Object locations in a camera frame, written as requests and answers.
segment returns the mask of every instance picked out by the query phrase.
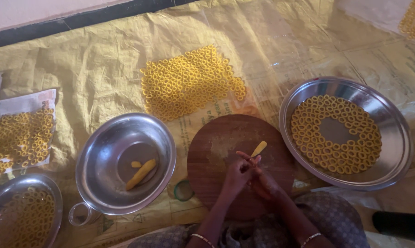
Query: hand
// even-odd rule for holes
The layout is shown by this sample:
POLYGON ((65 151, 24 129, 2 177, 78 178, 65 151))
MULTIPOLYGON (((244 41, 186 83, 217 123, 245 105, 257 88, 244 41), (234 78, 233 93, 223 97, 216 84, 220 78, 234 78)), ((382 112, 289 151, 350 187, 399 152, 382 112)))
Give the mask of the hand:
POLYGON ((221 190, 222 196, 235 199, 246 183, 252 179, 255 167, 244 159, 233 162, 227 171, 226 179, 221 190))
POLYGON ((238 155, 240 155, 244 160, 248 161, 249 163, 254 166, 254 175, 248 184, 252 188, 252 190, 262 197, 265 200, 274 202, 276 198, 284 193, 284 190, 276 183, 275 179, 268 173, 264 172, 261 167, 261 156, 258 155, 256 158, 252 158, 251 156, 238 151, 238 155))

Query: stainless steel bowl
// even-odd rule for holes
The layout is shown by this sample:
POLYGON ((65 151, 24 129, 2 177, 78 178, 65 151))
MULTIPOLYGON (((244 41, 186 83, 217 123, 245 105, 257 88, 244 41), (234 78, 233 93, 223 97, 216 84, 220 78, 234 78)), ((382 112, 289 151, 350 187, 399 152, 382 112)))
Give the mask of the stainless steel bowl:
MULTIPOLYGON (((409 126, 400 111, 382 94, 371 87, 339 77, 320 77, 301 83, 285 96, 279 112, 279 128, 288 149, 307 170, 333 185, 354 190, 382 189, 404 177, 411 164, 414 144, 409 126), (318 168, 302 156, 293 143, 290 118, 295 108, 307 98, 318 95, 347 99, 365 111, 379 126, 382 151, 373 167, 358 174, 337 174, 318 168)), ((326 118, 320 126, 322 135, 332 142, 343 144, 358 139, 342 124, 326 118)))
POLYGON ((166 125, 141 113, 117 116, 88 139, 76 165, 76 184, 83 200, 104 214, 129 214, 147 206, 166 187, 175 167, 176 148, 166 125), (133 189, 126 183, 155 158, 157 165, 133 189))
POLYGON ((55 241, 62 220, 62 195, 57 184, 50 178, 40 174, 27 174, 2 184, 0 186, 0 210, 4 204, 12 200, 12 196, 17 193, 27 191, 29 187, 45 190, 53 195, 55 201, 55 213, 53 224, 42 248, 50 247, 55 241))

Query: gray patterned fabric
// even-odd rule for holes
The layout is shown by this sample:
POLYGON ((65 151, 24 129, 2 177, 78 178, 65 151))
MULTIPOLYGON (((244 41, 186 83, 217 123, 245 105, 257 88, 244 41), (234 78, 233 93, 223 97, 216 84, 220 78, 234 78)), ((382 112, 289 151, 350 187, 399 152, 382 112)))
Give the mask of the gray patterned fabric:
MULTIPOLYGON (((313 192, 295 200, 305 216, 337 248, 369 248, 357 211, 345 199, 327 192, 313 192)), ((147 234, 128 248, 184 248, 199 224, 175 226, 147 234)), ((218 244, 221 248, 297 248, 282 220, 273 214, 247 225, 225 223, 218 244)))

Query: bangle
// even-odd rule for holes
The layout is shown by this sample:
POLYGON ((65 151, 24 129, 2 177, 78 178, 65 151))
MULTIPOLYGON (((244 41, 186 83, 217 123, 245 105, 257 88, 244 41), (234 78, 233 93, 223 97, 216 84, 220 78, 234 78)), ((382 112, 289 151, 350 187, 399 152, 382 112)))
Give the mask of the bangle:
POLYGON ((199 235, 199 234, 191 234, 191 237, 195 236, 195 237, 199 237, 200 239, 203 239, 208 245, 210 245, 212 248, 215 248, 215 246, 209 242, 209 240, 207 240, 205 237, 199 235))
POLYGON ((317 237, 317 236, 319 236, 319 235, 322 235, 322 234, 317 233, 317 234, 313 234, 313 235, 311 235, 310 237, 308 237, 308 239, 306 239, 306 240, 305 240, 305 242, 301 245, 301 248, 304 248, 304 245, 305 245, 308 241, 312 240, 314 237, 317 237))

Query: round wooden board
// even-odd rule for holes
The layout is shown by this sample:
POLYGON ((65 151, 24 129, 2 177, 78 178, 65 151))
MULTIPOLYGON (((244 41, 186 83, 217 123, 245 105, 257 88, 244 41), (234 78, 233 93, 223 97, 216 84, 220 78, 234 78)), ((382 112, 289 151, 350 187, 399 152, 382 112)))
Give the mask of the round wooden board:
MULTIPOLYGON (((248 115, 227 115, 204 125, 188 152, 188 178, 196 196, 211 209, 220 194, 228 165, 238 159, 236 151, 249 155, 261 141, 261 166, 289 194, 293 185, 294 159, 281 133, 269 123, 248 115)), ((268 213, 262 200, 246 188, 233 201, 227 218, 251 220, 268 213)))

